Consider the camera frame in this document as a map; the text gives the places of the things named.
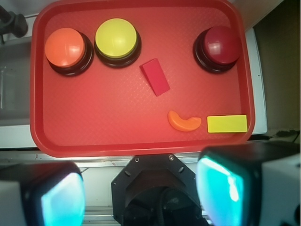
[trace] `yellow button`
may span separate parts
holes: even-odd
[[[131,53],[137,41],[133,25],[120,18],[102,23],[96,31],[95,43],[107,57],[122,58]]]

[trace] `button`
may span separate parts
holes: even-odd
[[[61,28],[53,32],[45,44],[45,55],[50,63],[66,68],[78,63],[85,53],[81,34],[72,28]]]
[[[215,63],[227,65],[241,54],[241,41],[236,33],[225,26],[211,28],[204,39],[205,53]]]
[[[225,26],[216,26],[203,31],[193,45],[196,62],[211,73],[230,70],[241,52],[242,43],[239,36]]]
[[[129,55],[137,41],[133,25],[120,18],[105,21],[97,29],[95,44],[107,57],[122,58]]]

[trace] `black hexagonal mount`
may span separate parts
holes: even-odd
[[[195,174],[173,154],[135,156],[111,183],[122,226],[204,226]]]

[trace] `white surface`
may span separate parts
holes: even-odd
[[[86,191],[86,206],[112,206],[111,181],[123,168],[89,168],[82,173]]]
[[[233,5],[241,14],[245,30],[254,27],[283,0],[235,0]]]
[[[29,27],[26,37],[30,37],[32,35],[34,20],[35,17],[29,17],[26,19]],[[5,38],[14,39],[15,37],[10,35]],[[255,127],[253,134],[264,134],[267,132],[267,116],[260,58],[253,29],[246,32],[246,42],[249,53],[255,105]],[[22,147],[36,147],[30,134],[29,125],[0,127],[0,148]]]
[[[260,57],[253,28],[249,29],[246,32],[246,40],[252,75],[255,105],[255,127],[253,134],[264,134],[268,131],[267,111],[265,106]]]
[[[19,183],[0,180],[0,200],[0,225],[25,226]]]
[[[297,225],[294,213],[300,205],[300,154],[262,165],[260,226]]]

